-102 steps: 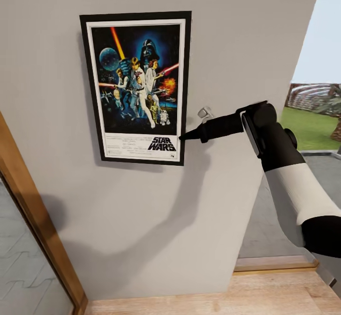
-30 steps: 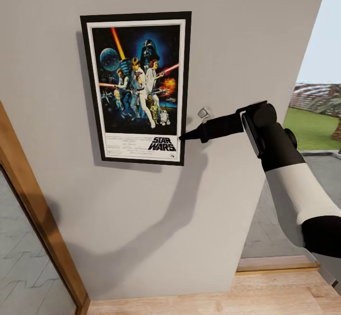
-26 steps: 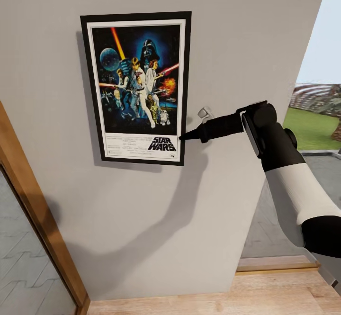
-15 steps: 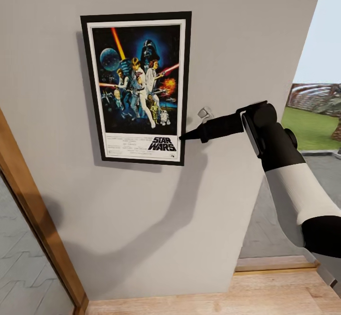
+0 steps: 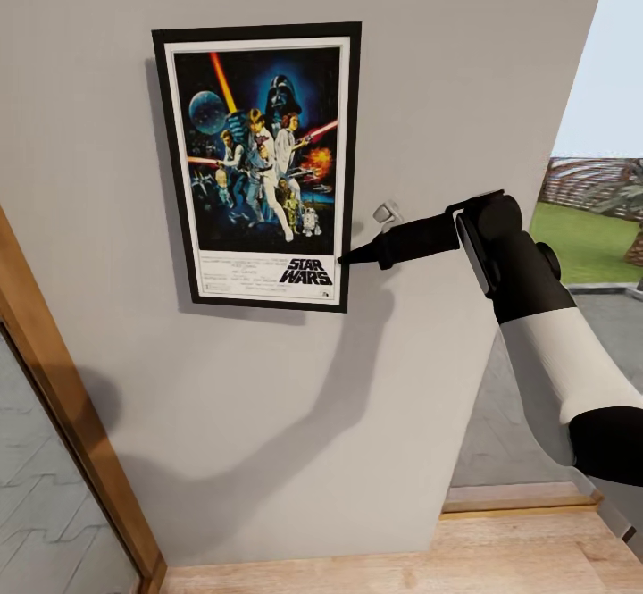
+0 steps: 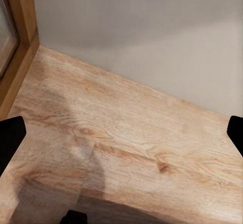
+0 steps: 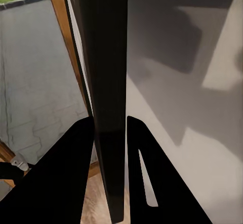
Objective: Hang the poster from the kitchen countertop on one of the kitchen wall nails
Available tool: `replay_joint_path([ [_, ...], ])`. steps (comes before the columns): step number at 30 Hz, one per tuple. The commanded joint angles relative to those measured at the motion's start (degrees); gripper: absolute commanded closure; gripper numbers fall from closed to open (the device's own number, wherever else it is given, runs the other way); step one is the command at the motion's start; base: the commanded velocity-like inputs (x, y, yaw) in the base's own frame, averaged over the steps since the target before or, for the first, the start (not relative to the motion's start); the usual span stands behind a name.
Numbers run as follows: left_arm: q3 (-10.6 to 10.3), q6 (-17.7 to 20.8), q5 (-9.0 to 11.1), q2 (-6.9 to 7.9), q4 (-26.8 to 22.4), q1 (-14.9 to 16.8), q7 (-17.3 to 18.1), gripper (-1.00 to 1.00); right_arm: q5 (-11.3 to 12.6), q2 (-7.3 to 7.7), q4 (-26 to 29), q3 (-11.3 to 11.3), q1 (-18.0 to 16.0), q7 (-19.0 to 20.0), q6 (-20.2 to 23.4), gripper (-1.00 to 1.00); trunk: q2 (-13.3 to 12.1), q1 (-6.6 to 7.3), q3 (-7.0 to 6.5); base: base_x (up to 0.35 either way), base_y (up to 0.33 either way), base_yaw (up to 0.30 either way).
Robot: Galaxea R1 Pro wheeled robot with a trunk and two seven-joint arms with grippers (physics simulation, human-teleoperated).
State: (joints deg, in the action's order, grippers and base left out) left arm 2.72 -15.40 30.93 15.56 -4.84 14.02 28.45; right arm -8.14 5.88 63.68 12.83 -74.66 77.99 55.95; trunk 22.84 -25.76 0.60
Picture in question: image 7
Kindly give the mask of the poster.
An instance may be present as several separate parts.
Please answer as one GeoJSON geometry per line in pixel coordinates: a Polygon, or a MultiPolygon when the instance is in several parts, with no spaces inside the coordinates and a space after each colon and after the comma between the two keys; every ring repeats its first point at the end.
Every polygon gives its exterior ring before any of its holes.
{"type": "Polygon", "coordinates": [[[124,221],[128,0],[64,0],[111,223],[124,221]]]}

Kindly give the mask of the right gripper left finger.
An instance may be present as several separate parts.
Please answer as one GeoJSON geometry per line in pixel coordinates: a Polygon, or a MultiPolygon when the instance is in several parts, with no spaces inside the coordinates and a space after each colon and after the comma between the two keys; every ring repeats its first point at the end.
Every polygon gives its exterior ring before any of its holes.
{"type": "Polygon", "coordinates": [[[77,121],[0,202],[0,224],[80,224],[95,136],[77,121]]]}

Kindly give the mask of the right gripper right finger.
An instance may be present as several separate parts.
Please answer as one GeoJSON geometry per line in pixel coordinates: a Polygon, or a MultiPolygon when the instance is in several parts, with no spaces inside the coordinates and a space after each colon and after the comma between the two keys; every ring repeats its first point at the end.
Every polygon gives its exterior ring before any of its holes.
{"type": "Polygon", "coordinates": [[[127,117],[131,224],[212,224],[147,125],[127,117]],[[147,204],[143,157],[158,207],[147,204]]]}

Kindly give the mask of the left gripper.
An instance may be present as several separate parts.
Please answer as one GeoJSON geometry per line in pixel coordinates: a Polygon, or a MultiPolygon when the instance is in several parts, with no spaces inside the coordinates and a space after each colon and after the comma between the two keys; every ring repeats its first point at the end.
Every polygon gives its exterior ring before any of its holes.
{"type": "MultiPolygon", "coordinates": [[[[29,169],[34,167],[33,164],[28,164],[28,166],[29,169]]],[[[24,172],[19,167],[7,162],[0,163],[0,179],[13,180],[16,185],[23,177],[24,172]]]]}

